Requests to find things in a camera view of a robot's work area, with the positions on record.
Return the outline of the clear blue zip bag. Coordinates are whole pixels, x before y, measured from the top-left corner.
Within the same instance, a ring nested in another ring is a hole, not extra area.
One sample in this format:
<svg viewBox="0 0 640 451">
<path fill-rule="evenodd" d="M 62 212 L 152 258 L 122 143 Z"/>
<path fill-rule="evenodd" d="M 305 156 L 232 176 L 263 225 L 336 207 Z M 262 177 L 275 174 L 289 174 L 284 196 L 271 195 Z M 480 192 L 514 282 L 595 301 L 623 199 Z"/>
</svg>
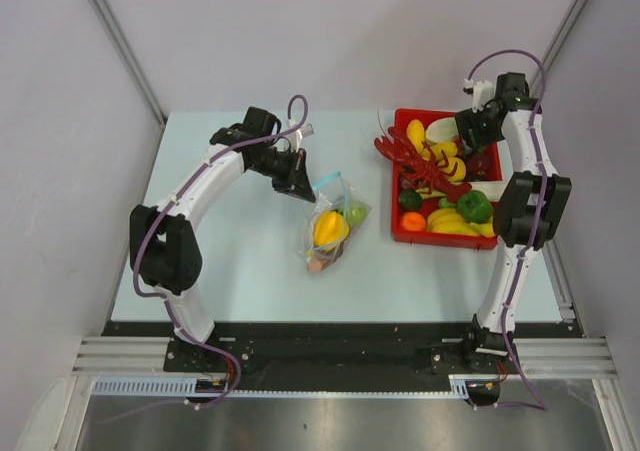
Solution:
<svg viewBox="0 0 640 451">
<path fill-rule="evenodd" d="M 367 221 L 371 206 L 340 172 L 313 184 L 312 191 L 316 201 L 304 208 L 299 254 L 306 270 L 316 274 L 343 257 Z"/>
</svg>

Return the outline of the yellow bell pepper toy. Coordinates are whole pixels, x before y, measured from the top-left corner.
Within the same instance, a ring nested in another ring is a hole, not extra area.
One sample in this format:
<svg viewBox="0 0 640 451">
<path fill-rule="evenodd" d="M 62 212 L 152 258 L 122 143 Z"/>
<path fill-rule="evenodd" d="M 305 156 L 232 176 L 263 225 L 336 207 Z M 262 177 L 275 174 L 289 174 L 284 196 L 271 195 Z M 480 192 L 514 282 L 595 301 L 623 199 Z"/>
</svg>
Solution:
<svg viewBox="0 0 640 451">
<path fill-rule="evenodd" d="M 329 248 L 339 245 L 350 232 L 345 218 L 337 211 L 327 211 L 317 220 L 313 230 L 313 245 Z"/>
</svg>

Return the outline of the light green apple toy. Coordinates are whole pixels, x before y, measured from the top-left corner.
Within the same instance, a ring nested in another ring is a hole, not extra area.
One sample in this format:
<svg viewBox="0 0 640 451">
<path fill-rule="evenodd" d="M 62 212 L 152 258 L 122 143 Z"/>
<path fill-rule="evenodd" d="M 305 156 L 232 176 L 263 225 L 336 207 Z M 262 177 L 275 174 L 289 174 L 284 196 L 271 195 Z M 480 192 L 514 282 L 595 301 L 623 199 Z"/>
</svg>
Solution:
<svg viewBox="0 0 640 451">
<path fill-rule="evenodd" d="M 344 211 L 344 217 L 350 227 L 362 224 L 369 213 L 369 208 L 361 203 L 351 203 Z"/>
</svg>

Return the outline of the yellow corn toy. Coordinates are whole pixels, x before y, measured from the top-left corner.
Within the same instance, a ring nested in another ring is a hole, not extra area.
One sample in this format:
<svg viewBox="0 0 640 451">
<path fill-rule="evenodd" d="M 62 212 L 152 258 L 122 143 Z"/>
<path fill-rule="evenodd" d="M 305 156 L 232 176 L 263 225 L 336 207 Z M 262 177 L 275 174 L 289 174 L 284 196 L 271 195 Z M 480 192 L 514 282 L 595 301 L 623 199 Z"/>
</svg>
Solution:
<svg viewBox="0 0 640 451">
<path fill-rule="evenodd" d="M 420 120 L 411 120 L 406 127 L 406 136 L 415 148 L 416 152 L 423 158 L 429 158 L 429 151 L 426 149 L 426 132 Z"/>
</svg>

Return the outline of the papaya slice toy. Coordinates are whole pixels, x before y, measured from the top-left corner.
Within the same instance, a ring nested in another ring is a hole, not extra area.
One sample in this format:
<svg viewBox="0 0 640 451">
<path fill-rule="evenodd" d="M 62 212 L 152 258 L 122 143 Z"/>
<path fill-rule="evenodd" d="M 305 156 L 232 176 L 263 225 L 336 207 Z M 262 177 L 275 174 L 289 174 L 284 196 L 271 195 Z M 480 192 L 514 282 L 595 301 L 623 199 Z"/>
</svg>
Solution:
<svg viewBox="0 0 640 451">
<path fill-rule="evenodd" d="M 342 255 L 342 247 L 329 251 L 312 251 L 306 260 L 306 269 L 310 273 L 319 273 L 339 260 Z"/>
</svg>

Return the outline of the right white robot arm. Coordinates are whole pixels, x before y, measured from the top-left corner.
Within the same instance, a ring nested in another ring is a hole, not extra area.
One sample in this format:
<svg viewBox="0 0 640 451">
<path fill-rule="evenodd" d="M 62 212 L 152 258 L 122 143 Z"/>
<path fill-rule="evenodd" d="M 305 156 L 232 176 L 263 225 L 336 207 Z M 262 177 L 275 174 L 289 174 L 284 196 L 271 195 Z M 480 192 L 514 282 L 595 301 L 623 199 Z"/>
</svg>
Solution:
<svg viewBox="0 0 640 451">
<path fill-rule="evenodd" d="M 572 183 L 558 174 L 542 133 L 541 100 L 529 94 L 524 74 L 506 73 L 495 83 L 467 78 L 470 108 L 456 114 L 464 144 L 473 150 L 506 142 L 513 173 L 493 217 L 497 257 L 487 294 L 459 345 L 462 366 L 493 372 L 511 360 L 515 309 L 525 277 L 557 231 Z"/>
</svg>

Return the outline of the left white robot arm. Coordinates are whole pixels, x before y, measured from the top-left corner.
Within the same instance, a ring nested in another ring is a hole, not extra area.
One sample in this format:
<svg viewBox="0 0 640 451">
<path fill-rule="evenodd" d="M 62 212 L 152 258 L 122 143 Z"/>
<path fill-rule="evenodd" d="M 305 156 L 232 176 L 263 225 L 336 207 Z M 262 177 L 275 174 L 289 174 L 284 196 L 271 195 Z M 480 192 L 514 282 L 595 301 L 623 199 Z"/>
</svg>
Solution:
<svg viewBox="0 0 640 451">
<path fill-rule="evenodd" d="M 312 133 L 305 118 L 281 122 L 267 110 L 250 107 L 241 122 L 212 135 L 200 163 L 174 191 L 130 213 L 134 292 L 164 303 L 175 335 L 189 342 L 187 360 L 199 370 L 219 363 L 221 347 L 209 339 L 215 320 L 197 286 L 203 257 L 196 229 L 221 193 L 247 171 L 269 178 L 278 193 L 314 202 L 301 145 Z"/>
</svg>

